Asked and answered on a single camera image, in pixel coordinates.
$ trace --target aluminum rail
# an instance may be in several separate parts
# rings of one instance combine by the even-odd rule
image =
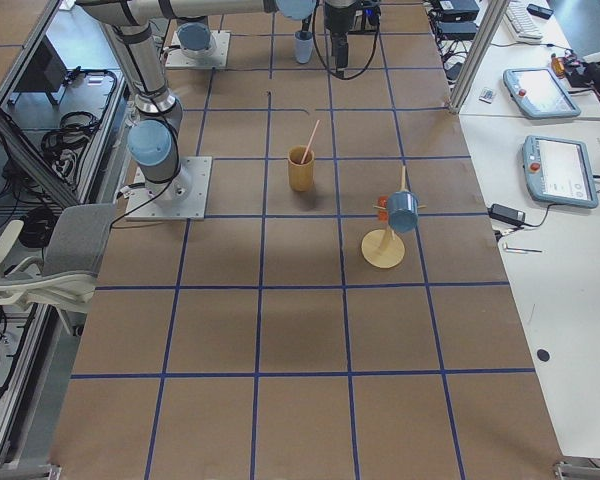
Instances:
[[[458,81],[451,92],[449,100],[449,111],[451,113],[460,113],[460,109],[471,89],[471,84],[478,73],[482,59],[487,53],[493,36],[496,34],[496,30],[502,21],[508,4],[509,0],[489,0],[489,5],[480,23],[478,34],[471,44],[467,60],[464,62],[458,76]]]

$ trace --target small blue cup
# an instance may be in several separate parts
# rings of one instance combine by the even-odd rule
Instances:
[[[406,233],[418,225],[418,197],[403,190],[387,199],[389,226],[396,232]]]
[[[298,63],[307,63],[313,52],[313,34],[298,30],[295,34],[295,55]]]

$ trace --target gray mesh chair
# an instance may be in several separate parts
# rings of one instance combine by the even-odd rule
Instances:
[[[87,313],[109,237],[114,204],[78,205],[62,212],[47,247],[45,260],[27,257],[5,274],[4,261],[23,227],[13,220],[0,236],[0,305],[27,309],[33,303],[58,311],[67,333],[66,312]]]

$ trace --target power adapter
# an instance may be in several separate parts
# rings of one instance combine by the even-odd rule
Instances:
[[[505,207],[499,203],[494,203],[488,209],[489,217],[499,222],[508,223],[515,227],[522,227],[524,225],[524,219],[526,214],[520,210]]]

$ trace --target table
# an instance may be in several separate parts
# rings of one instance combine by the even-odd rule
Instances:
[[[538,126],[464,115],[461,123],[485,203],[525,211],[529,223],[542,220],[546,205],[527,193],[521,168],[527,135],[584,141],[600,174],[600,122]],[[501,254],[562,453],[600,458],[600,205],[554,208],[541,228],[504,241],[543,251]],[[549,352],[548,362],[535,356],[538,349]]]
[[[486,0],[481,5],[481,13],[486,8]],[[544,0],[535,1],[534,3],[547,7]],[[542,39],[543,43],[551,43],[560,47],[569,47],[560,25],[558,25],[555,17],[549,20],[543,20],[534,17],[534,22],[538,24],[544,32]],[[509,45],[515,41],[514,37],[509,33],[506,25],[503,23],[498,28],[496,35],[492,40],[495,45]],[[487,51],[480,68],[473,81],[469,95],[462,106],[461,114],[463,115],[483,115],[483,116],[506,116],[506,117],[523,117],[522,112],[516,104],[511,100],[509,91],[502,82],[502,73],[508,68],[545,68],[549,66],[552,53],[561,55],[563,48],[547,47],[543,45],[514,45],[509,47],[492,46]],[[566,80],[565,86],[568,90],[573,90]],[[493,103],[488,104],[479,100],[480,92],[483,88],[488,87],[495,91],[495,99]],[[582,113],[579,115],[580,120],[600,120],[600,102],[592,92],[573,95],[573,100],[580,107]]]

